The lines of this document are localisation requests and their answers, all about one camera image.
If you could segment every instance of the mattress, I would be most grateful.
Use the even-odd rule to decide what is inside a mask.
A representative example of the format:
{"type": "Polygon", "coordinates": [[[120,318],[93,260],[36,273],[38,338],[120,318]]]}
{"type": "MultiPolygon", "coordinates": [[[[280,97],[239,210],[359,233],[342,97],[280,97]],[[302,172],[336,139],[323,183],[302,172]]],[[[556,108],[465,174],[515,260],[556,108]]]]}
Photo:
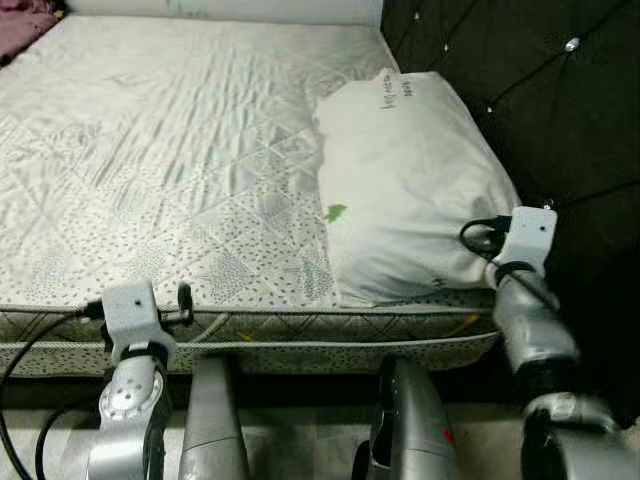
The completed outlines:
{"type": "MultiPolygon", "coordinates": [[[[0,70],[0,362],[141,279],[163,311],[192,286],[178,370],[203,349],[278,372],[368,371],[389,349],[431,368],[477,359],[496,338],[487,292],[336,305],[312,115],[383,67],[394,61],[369,27],[60,22],[0,70]],[[292,360],[305,352],[315,360],[292,360]]],[[[99,374],[99,342],[96,325],[62,327],[19,373],[99,374]]]]}

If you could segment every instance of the pillowcase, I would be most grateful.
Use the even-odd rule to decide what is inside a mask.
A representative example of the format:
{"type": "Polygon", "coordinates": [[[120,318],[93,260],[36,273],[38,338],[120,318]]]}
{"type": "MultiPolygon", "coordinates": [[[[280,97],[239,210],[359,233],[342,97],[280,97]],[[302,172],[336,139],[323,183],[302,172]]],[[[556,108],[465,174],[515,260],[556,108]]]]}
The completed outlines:
{"type": "Polygon", "coordinates": [[[328,254],[340,303],[371,307],[487,287],[458,233],[520,204],[504,168],[436,72],[383,70],[316,110],[328,254]]]}

